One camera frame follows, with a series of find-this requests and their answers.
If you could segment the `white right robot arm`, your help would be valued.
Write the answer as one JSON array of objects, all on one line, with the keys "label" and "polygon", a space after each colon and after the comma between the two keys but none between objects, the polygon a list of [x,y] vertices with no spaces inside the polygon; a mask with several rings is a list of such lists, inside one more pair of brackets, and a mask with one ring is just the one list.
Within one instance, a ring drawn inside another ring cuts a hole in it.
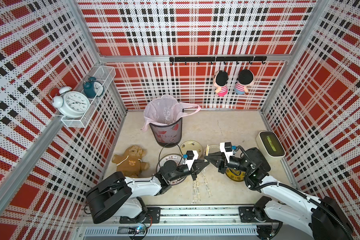
[{"label": "white right robot arm", "polygon": [[330,197],[319,198],[299,191],[269,174],[270,165],[257,148],[241,150],[239,157],[230,153],[211,153],[205,159],[218,168],[245,173],[248,189],[263,194],[256,202],[256,218],[268,218],[288,224],[313,237],[315,240],[351,240],[354,229],[340,208]]}]

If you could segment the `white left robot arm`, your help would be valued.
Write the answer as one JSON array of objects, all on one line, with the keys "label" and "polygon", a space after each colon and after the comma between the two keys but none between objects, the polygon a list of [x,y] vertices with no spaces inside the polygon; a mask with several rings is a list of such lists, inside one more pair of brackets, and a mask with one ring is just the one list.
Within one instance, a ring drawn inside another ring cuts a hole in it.
[{"label": "white left robot arm", "polygon": [[103,223],[113,216],[141,222],[148,214],[142,196],[163,195],[172,187],[172,181],[187,176],[196,180],[208,165],[209,162],[204,160],[195,160],[188,168],[187,165],[178,166],[174,161],[167,161],[150,178],[131,178],[122,172],[113,173],[86,192],[87,206],[94,224]]}]

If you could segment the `bare wooden chopsticks pair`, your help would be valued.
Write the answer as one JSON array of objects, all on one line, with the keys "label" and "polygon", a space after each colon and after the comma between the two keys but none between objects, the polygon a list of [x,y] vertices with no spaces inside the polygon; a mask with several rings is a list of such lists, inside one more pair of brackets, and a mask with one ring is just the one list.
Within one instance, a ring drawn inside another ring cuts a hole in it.
[{"label": "bare wooden chopsticks pair", "polygon": [[209,155],[209,149],[210,149],[210,145],[207,145],[207,147],[205,149],[205,156]]}]

